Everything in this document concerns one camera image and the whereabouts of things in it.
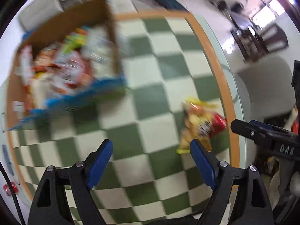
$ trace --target table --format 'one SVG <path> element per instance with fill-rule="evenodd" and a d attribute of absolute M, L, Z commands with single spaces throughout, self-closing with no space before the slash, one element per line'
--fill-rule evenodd
<path fill-rule="evenodd" d="M 141 225 L 201 211 L 212 192 L 191 156 L 176 154 L 181 103 L 199 97 L 217 103 L 229 123 L 243 120 L 223 51 L 200 16 L 151 11 L 117 15 L 116 20 L 131 48 L 123 60 L 126 93 L 36 129 L 7 132 L 21 184 L 32 198 L 45 167 L 69 167 L 109 138 L 113 157 L 91 190 L 107 224 Z M 219 159 L 244 167 L 243 141 L 227 129 L 211 144 Z M 82 224 L 70 187 L 66 194 L 75 223 Z"/>

